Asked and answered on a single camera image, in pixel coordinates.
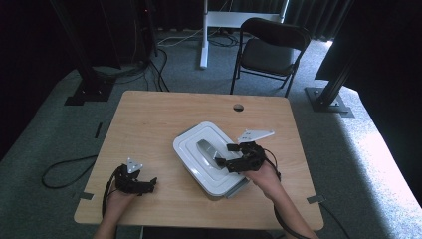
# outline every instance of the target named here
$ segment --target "floor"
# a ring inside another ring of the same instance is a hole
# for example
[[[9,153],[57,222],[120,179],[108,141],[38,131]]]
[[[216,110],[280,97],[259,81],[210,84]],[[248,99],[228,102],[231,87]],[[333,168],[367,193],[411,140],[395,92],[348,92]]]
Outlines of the floor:
[[[181,34],[168,32],[158,37],[164,39]],[[163,67],[162,77],[170,91],[229,93],[236,47],[228,47],[232,40],[218,35],[212,40],[227,46],[210,45],[206,70],[199,69],[200,42],[184,40],[177,43],[177,40],[171,40],[160,43],[163,51],[158,52],[158,57],[152,57],[152,62],[158,69]],[[316,81],[315,75],[328,48],[326,43],[312,41],[289,95],[316,193],[327,199],[324,205],[350,238],[422,238],[422,210],[362,105],[358,92],[342,88],[339,94],[351,108],[353,118],[317,113],[310,104],[305,88],[323,88],[326,85],[326,81]],[[110,124],[124,91],[159,90],[153,67],[143,72],[124,73],[130,69],[132,66],[120,72],[97,68],[109,75],[120,75],[107,102],[64,106],[67,97],[73,95],[81,81],[77,71],[70,72],[52,90],[0,163],[0,238],[93,236],[97,225],[81,225],[73,220],[89,173],[58,190],[45,188],[41,177],[46,168],[55,162],[99,153],[106,136],[106,130],[97,131],[99,122]],[[263,84],[248,76],[236,84],[235,94],[281,97],[284,90],[279,90],[272,81],[264,81]],[[57,168],[46,179],[55,184],[69,182],[93,160]],[[346,238],[335,219],[323,208],[321,213],[324,227],[317,235],[320,238]],[[166,230],[178,229],[159,229],[162,233]],[[187,230],[188,235],[211,238],[210,235],[223,233],[195,234],[195,230]],[[153,237],[154,234],[149,232],[153,232],[153,228],[145,228],[144,238]],[[117,238],[139,238],[140,233],[141,227],[120,226]],[[244,234],[237,233],[229,238],[246,238]],[[169,234],[172,235],[169,238],[179,235],[174,231]]]

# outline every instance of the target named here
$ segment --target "small black object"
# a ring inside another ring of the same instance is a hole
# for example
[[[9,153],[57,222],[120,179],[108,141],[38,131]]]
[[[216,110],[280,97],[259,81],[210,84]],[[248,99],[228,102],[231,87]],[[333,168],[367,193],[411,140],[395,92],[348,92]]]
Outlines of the small black object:
[[[109,178],[108,183],[105,187],[105,193],[103,195],[103,207],[102,215],[106,213],[106,202],[109,196],[109,188],[111,187],[112,179],[115,177],[115,187],[117,190],[129,194],[137,194],[141,196],[143,193],[153,192],[155,184],[157,183],[157,178],[154,177],[149,182],[138,181],[137,177],[139,176],[140,171],[137,170],[133,173],[127,172],[127,165],[122,164],[115,169],[114,173]]]
[[[141,196],[143,193],[153,192],[157,178],[153,178],[149,182],[138,181],[140,171],[133,173],[127,172],[127,165],[122,164],[117,168],[115,174],[115,187],[124,193],[137,194]]]
[[[323,195],[315,195],[315,196],[312,196],[312,197],[308,197],[307,201],[308,201],[309,204],[313,204],[313,203],[316,203],[316,202],[317,203],[325,202],[326,199]]]
[[[229,151],[242,151],[243,156],[231,160],[215,158],[217,165],[226,166],[229,172],[258,171],[267,157],[264,149],[254,141],[227,144]]]

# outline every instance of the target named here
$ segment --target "cable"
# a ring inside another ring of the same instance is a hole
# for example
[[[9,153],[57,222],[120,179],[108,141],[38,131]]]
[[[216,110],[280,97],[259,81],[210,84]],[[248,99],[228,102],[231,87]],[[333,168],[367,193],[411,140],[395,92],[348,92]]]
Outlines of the cable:
[[[153,68],[150,68],[150,70],[151,70],[151,73],[152,73],[152,76],[153,76],[153,78],[152,78],[152,82],[154,83],[154,85],[155,85],[155,90],[158,92],[158,85],[157,85],[157,82],[155,81],[155,78],[157,77],[157,75],[155,75],[156,73],[155,73],[155,71],[153,70]]]
[[[115,78],[120,78],[120,77],[132,77],[132,76],[136,76],[138,75],[140,72],[144,72],[146,66],[141,64],[141,63],[137,63],[133,69],[128,69],[122,72],[117,72],[117,73],[105,73],[105,72],[101,72],[99,70],[95,70],[96,74],[104,79],[104,80],[114,80]]]
[[[341,230],[343,231],[345,237],[347,237],[348,239],[350,239],[350,236],[348,235],[347,231],[345,230],[345,228],[341,225],[340,221],[334,216],[334,214],[328,210],[328,208],[322,204],[322,202],[319,203],[319,205],[325,209],[326,212],[328,212],[328,214],[334,219],[334,221],[338,224],[338,226],[341,228]]]
[[[105,186],[105,193],[103,194],[103,204],[102,204],[102,216],[105,216],[106,213],[106,202],[107,202],[107,198],[109,197],[110,194],[112,194],[114,191],[112,192],[108,192],[110,187],[111,187],[111,183],[112,183],[112,179],[115,177],[115,174],[117,173],[117,169],[112,173],[111,177],[109,178],[106,186]]]
[[[90,166],[88,166],[87,167],[87,169],[85,169],[85,171],[83,172],[83,173],[81,173],[77,178],[75,178],[74,180],[72,180],[72,181],[70,181],[70,182],[68,182],[68,183],[66,183],[66,184],[63,184],[63,185],[59,185],[59,186],[54,186],[54,185],[51,185],[51,184],[49,184],[49,183],[47,183],[47,181],[46,181],[46,176],[47,176],[47,174],[50,172],[50,170],[51,169],[53,169],[54,167],[56,167],[56,166],[58,166],[58,165],[60,165],[60,164],[63,164],[63,163],[71,163],[71,162],[76,162],[76,161],[82,161],[82,160],[87,160],[87,159],[90,159],[90,158],[92,158],[92,157],[97,157],[97,155],[91,155],[91,156],[86,156],[86,157],[82,157],[82,158],[77,158],[77,159],[71,159],[71,160],[65,160],[65,161],[60,161],[60,162],[56,162],[56,163],[54,163],[54,164],[52,164],[52,165],[50,165],[45,171],[44,171],[44,173],[43,173],[43,176],[41,177],[41,182],[43,183],[43,185],[45,186],[45,187],[47,187],[47,188],[51,188],[51,189],[60,189],[60,188],[65,188],[65,187],[68,187],[68,186],[70,186],[70,185],[72,185],[72,184],[74,184],[76,181],[78,181],[81,177],[83,177],[93,166],[94,166],[94,164],[96,163],[95,161],[90,165]]]
[[[225,1],[224,2],[224,4],[223,4],[223,6],[221,6],[221,8],[218,10],[219,12],[221,12],[222,10],[223,10],[223,8],[227,5],[227,2],[228,1]],[[232,5],[233,5],[233,0],[231,1],[231,3],[230,3],[230,7],[229,7],[229,12],[232,10]],[[195,37],[195,35],[196,34],[198,34],[199,32],[201,32],[203,30],[203,28],[201,28],[201,29],[199,29],[198,31],[196,31],[196,32],[194,32],[192,35],[190,35],[190,36],[187,36],[187,37],[168,37],[168,38],[165,38],[165,39],[163,39],[163,40],[161,40],[161,41],[159,41],[158,43],[157,43],[157,46],[159,46],[159,47],[174,47],[174,46],[176,46],[176,45],[178,45],[178,44],[180,44],[180,43],[182,43],[182,42],[184,42],[184,41],[187,41],[188,39],[191,39],[191,38],[194,38]],[[211,37],[211,36],[213,36],[216,32],[218,32],[220,30],[220,28],[218,28],[215,32],[213,32],[212,34],[210,34],[210,35],[208,35],[208,38],[209,37]],[[174,44],[171,44],[171,45],[160,45],[161,43],[163,43],[163,42],[165,42],[165,41],[167,41],[167,40],[170,40],[170,39],[181,39],[180,41],[178,41],[178,42],[176,42],[176,43],[174,43]]]
[[[239,46],[239,40],[235,36],[231,36],[231,35],[228,35],[228,34],[223,34],[223,36],[216,36],[216,37],[213,37],[213,38],[221,38],[221,37],[224,37],[224,38],[229,39],[230,40],[230,43],[229,44],[223,44],[223,43],[219,43],[217,41],[210,40],[210,39],[208,39],[208,42],[211,45],[217,46],[217,47],[227,47],[227,48],[230,48],[230,47]]]
[[[144,77],[145,76],[145,74],[142,74],[141,76],[139,76],[139,77],[136,77],[136,78],[134,78],[134,79],[131,79],[131,80],[128,80],[128,81],[125,81],[125,82],[114,82],[114,83],[109,83],[109,84],[112,84],[112,85],[124,85],[124,84],[128,84],[128,83],[132,83],[132,82],[135,82],[135,81],[137,81],[137,80],[139,80],[139,79],[141,79],[142,77]]]
[[[164,63],[162,64],[162,67],[161,67],[161,69],[160,70],[158,70],[158,68],[155,66],[155,64],[151,61],[151,65],[152,65],[152,67],[155,69],[155,71],[157,71],[157,73],[158,73],[158,87],[159,87],[159,89],[163,92],[163,89],[162,89],[162,87],[161,87],[161,82],[164,84],[164,87],[165,87],[165,89],[168,91],[168,92],[170,92],[170,90],[168,89],[168,87],[167,87],[167,85],[165,84],[165,82],[164,82],[164,79],[162,78],[162,71],[164,70],[164,67],[165,67],[165,65],[167,64],[167,59],[168,59],[168,57],[167,57],[167,53],[166,52],[164,52],[163,50],[161,50],[161,49],[158,49],[158,51],[160,51],[160,52],[162,52],[163,54],[164,54]]]
[[[276,175],[277,175],[277,177],[279,178],[279,180],[280,181],[282,181],[282,174],[277,170],[277,168],[278,168],[278,164],[277,164],[277,159],[276,159],[276,157],[274,156],[274,154],[271,152],[271,151],[269,151],[269,150],[267,150],[267,149],[265,149],[264,148],[264,151],[266,151],[266,152],[268,152],[272,157],[273,157],[273,159],[274,159],[274,161],[275,161],[275,163],[272,163],[269,159],[267,159],[267,158],[265,158],[265,161],[267,161],[269,164],[270,164],[270,166],[274,169],[274,171],[275,171],[275,173],[276,173]],[[277,209],[276,209],[276,206],[274,206],[274,214],[276,215],[276,218],[277,218],[277,221],[279,222],[279,224],[283,227],[283,229],[285,229],[289,234],[291,234],[292,236],[294,236],[294,237],[296,237],[296,238],[298,238],[298,239],[309,239],[308,237],[306,237],[306,236],[303,236],[303,235],[301,235],[301,234],[299,234],[299,233],[297,233],[296,231],[294,231],[292,228],[290,228],[286,223],[285,223],[285,221],[283,221],[283,219],[282,219],[282,217],[280,216],[280,214],[279,214],[279,212],[277,211]]]
[[[146,90],[149,91],[149,82],[148,82],[148,79],[146,78],[146,74],[143,74],[143,79],[145,80],[145,83],[146,83]]]

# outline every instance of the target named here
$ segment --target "white tray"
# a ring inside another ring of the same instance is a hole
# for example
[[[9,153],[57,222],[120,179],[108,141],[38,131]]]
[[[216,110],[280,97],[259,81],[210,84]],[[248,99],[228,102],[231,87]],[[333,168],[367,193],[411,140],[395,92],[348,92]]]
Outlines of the white tray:
[[[230,173],[227,168],[216,166],[198,149],[198,141],[208,141],[221,155],[230,160],[242,156],[241,152],[227,150],[227,144],[233,141],[214,123],[205,121],[189,129],[174,142],[174,150],[198,183],[212,196],[232,197],[248,183],[245,176]]]

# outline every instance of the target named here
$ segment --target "white desk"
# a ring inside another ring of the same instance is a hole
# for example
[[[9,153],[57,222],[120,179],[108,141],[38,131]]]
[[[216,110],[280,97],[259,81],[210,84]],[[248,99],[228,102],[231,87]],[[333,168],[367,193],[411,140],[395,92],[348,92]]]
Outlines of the white desk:
[[[204,0],[204,26],[201,52],[201,69],[208,65],[208,27],[240,28],[243,22],[252,17],[259,17],[275,22],[284,22],[289,0],[284,1],[279,14],[271,13],[243,13],[243,12],[215,12],[208,11],[208,0]]]

